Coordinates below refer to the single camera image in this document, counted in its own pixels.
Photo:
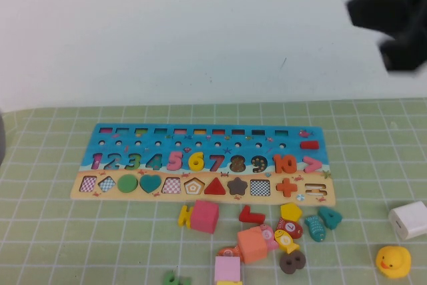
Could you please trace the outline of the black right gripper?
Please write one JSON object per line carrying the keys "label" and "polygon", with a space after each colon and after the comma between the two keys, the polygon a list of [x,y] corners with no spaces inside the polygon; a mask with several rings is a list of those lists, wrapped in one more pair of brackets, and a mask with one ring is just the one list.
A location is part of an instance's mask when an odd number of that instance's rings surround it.
{"label": "black right gripper", "polygon": [[426,27],[426,0],[349,0],[346,8],[354,26],[390,37]]}

